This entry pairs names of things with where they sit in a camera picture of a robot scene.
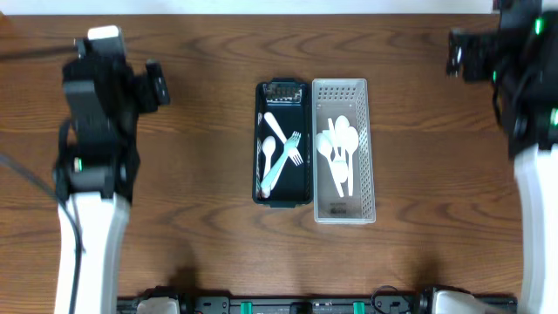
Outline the white plastic spoon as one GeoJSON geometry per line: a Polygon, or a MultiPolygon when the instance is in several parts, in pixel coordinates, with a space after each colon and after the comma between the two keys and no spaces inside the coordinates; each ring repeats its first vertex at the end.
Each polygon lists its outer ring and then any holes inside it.
{"type": "Polygon", "coordinates": [[[342,159],[345,159],[345,151],[343,148],[344,133],[349,128],[350,122],[344,115],[339,115],[335,121],[335,134],[337,139],[337,146],[340,148],[342,159]]]}
{"type": "Polygon", "coordinates": [[[353,167],[353,154],[357,151],[359,145],[359,138],[357,129],[354,126],[349,126],[344,131],[343,137],[344,149],[348,154],[348,194],[353,196],[354,190],[354,167],[353,167]]]}
{"type": "Polygon", "coordinates": [[[339,183],[339,182],[336,181],[335,175],[332,172],[332,170],[334,169],[333,159],[331,158],[331,154],[333,152],[333,147],[330,144],[329,138],[324,133],[318,133],[316,135],[316,145],[317,145],[317,151],[326,159],[326,161],[328,163],[330,173],[331,173],[331,176],[332,176],[332,180],[333,180],[334,185],[337,189],[338,195],[341,198],[343,198],[344,197],[344,191],[343,191],[343,188],[342,188],[342,183],[339,183]]]}

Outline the dark green plastic basket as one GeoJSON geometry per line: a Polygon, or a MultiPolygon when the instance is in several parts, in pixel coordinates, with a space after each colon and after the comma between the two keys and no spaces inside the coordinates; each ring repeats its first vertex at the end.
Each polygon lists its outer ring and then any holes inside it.
{"type": "Polygon", "coordinates": [[[293,208],[312,202],[313,139],[311,122],[309,84],[294,78],[274,78],[256,86],[252,178],[252,198],[255,203],[272,208],[293,208]],[[285,168],[279,174],[276,185],[270,191],[263,193],[260,185],[267,165],[262,151],[264,140],[271,136],[276,143],[270,166],[280,158],[282,153],[282,140],[264,119],[265,113],[274,115],[277,125],[286,138],[289,138],[294,132],[301,134],[297,147],[299,154],[296,156],[301,164],[295,165],[293,159],[289,157],[286,160],[285,168]]]}

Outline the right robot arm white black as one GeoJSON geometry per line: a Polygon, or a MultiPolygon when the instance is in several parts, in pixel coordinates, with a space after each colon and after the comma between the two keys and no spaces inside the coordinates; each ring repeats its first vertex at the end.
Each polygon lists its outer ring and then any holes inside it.
{"type": "Polygon", "coordinates": [[[497,30],[452,30],[446,73],[487,81],[521,200],[519,313],[557,311],[557,3],[495,1],[497,30]]]}

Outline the fork with mint handle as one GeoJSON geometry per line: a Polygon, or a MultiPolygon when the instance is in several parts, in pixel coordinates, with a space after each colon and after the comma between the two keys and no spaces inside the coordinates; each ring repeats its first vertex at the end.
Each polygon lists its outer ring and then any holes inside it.
{"type": "Polygon", "coordinates": [[[274,166],[270,169],[269,174],[272,176],[279,174],[282,171],[287,159],[289,158],[289,153],[296,150],[301,139],[301,134],[299,132],[293,132],[292,136],[286,141],[283,146],[283,152],[279,159],[276,161],[274,166]]]}

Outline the short white spoon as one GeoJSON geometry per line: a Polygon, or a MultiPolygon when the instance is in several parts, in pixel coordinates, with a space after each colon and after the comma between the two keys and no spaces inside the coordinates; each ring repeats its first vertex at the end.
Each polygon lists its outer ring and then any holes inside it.
{"type": "MultiPolygon", "coordinates": [[[[263,176],[267,176],[271,166],[272,166],[272,157],[274,151],[276,150],[276,140],[274,136],[268,136],[264,142],[262,143],[262,152],[265,156],[264,162],[264,173],[263,176]]],[[[276,180],[273,180],[270,187],[267,189],[262,189],[261,196],[263,199],[267,199],[270,197],[271,191],[274,189],[276,185],[276,180]]]]}

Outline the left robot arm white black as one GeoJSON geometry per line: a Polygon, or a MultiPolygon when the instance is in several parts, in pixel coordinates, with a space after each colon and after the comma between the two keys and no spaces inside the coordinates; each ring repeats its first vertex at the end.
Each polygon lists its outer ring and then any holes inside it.
{"type": "Polygon", "coordinates": [[[83,57],[63,68],[71,117],[53,169],[61,229],[57,313],[114,313],[121,245],[140,167],[139,116],[170,102],[159,62],[136,75],[119,57],[83,57]]]}

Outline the white plastic fork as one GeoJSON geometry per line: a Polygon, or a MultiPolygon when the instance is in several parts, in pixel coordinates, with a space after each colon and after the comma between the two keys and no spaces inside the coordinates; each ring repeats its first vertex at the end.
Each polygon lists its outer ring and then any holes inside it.
{"type": "Polygon", "coordinates": [[[279,178],[279,174],[276,174],[274,176],[272,176],[271,174],[268,174],[267,176],[264,177],[262,184],[261,184],[261,197],[266,199],[269,198],[271,195],[271,192],[273,191],[273,189],[276,186],[276,183],[278,182],[278,178],[279,178]]]}
{"type": "MultiPolygon", "coordinates": [[[[281,142],[283,144],[285,144],[286,141],[287,141],[287,138],[284,135],[284,132],[282,131],[280,125],[278,124],[274,114],[271,113],[271,112],[266,112],[266,113],[264,113],[263,118],[266,120],[268,125],[271,127],[271,129],[274,131],[274,133],[278,136],[278,138],[281,140],[281,142]]],[[[290,152],[289,157],[291,158],[291,160],[294,162],[294,164],[296,166],[300,166],[300,165],[303,164],[302,156],[300,155],[300,153],[297,150],[295,150],[294,152],[290,152]]]]}

